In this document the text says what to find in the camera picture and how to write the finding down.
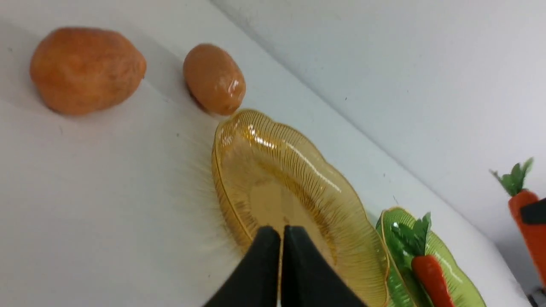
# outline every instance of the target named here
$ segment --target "toy carrot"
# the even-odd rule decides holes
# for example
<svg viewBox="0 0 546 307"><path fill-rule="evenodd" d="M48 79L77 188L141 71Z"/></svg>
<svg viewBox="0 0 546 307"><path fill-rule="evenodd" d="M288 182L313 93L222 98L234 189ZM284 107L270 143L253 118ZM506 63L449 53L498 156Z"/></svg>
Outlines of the toy carrot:
<svg viewBox="0 0 546 307"><path fill-rule="evenodd" d="M535 193L523 188L525 176L531 170L532 164L533 158L530 158L523 163L523 166L518 163L514 165L510 174L502 176L499 176L498 172L493 172L492 170L489 172L495 176L511 196L508 201L510 213L523 236L533 263L541 276L542 284L546 285L546 244L544 244L546 225L526 225L521 220L520 212L522 207L540 200Z"/></svg>
<svg viewBox="0 0 546 307"><path fill-rule="evenodd" d="M413 274L425 288L432 304L435 307L455 307L440 263L434 255L425 253L426 237L430 227L429 212L422 219L416 220L413 227L399 224L398 227L393 227L393 232L404 244L407 252L413 256L411 261Z"/></svg>

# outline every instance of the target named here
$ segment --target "ribbed glass plate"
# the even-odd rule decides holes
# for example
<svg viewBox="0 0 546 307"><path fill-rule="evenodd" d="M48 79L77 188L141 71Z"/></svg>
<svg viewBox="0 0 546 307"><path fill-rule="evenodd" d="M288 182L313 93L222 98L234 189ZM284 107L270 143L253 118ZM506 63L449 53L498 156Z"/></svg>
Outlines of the ribbed glass plate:
<svg viewBox="0 0 546 307"><path fill-rule="evenodd" d="M370 307L385 306L388 261L357 193L295 129L241 110L217 130L218 199L245 252L260 226L304 226L341 279Z"/></svg>
<svg viewBox="0 0 546 307"><path fill-rule="evenodd" d="M391 270L389 277L390 306L393 307L432 307L430 300L411 271L411 256L405 252L403 245L391 230L392 227L400 224L412 227L415 221L416 219L410 213L400 207L383 211L377 221L377 231L388 247L391 259L397 268L397 270ZM449 293L456 307L486 307L472 281L457 266L445 243L432 231L426 239L426 253L435 255L440 261ZM390 283L394 280L400 281L400 279L403 282Z"/></svg>

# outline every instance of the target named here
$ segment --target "green leaf-shaped dish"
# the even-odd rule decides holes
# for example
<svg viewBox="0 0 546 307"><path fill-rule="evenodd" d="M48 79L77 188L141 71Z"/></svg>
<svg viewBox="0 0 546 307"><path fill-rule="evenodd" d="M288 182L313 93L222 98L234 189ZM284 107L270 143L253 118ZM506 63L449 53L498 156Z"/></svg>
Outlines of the green leaf-shaped dish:
<svg viewBox="0 0 546 307"><path fill-rule="evenodd" d="M391 271L388 279L391 296L389 307L432 307L419 281L411 272L412 257L405 251L402 243L391 231L392 227L397 227L399 224L412 227L415 221L416 219L410 213L400 207L383 211L379 221L377 221L377 232L389 249L389 258L391 260ZM475 285L457 266L453 255L444 242L432 231L426 239L426 253L434 254L440 261L449 293L456 307L486 307Z"/></svg>

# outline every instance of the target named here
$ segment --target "carrot leaves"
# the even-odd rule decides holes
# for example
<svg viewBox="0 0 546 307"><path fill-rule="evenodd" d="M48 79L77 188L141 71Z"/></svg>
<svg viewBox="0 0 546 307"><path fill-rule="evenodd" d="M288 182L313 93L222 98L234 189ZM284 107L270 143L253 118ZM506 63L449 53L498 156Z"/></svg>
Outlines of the carrot leaves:
<svg viewBox="0 0 546 307"><path fill-rule="evenodd" d="M514 165L510 174L499 176L498 172L492 170L489 170L489 172L499 181L505 191L513 197L523 190L525 176L531 170L532 165L533 158L529 158L523 163L523 166L520 163Z"/></svg>
<svg viewBox="0 0 546 307"><path fill-rule="evenodd" d="M393 226L392 230L412 256L425 256L426 237L432 226L430 212L417 219L413 227L405 224Z"/></svg>

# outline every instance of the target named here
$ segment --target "yellow glass dish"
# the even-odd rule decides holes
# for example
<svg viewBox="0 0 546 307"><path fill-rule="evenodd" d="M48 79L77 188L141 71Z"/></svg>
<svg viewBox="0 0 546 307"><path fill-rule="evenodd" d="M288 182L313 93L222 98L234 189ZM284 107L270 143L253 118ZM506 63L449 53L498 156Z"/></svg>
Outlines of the yellow glass dish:
<svg viewBox="0 0 546 307"><path fill-rule="evenodd" d="M246 252L260 226L304 226L341 279L370 307L387 304L389 262L349 182L300 132L254 110L216 129L212 173L222 213Z"/></svg>

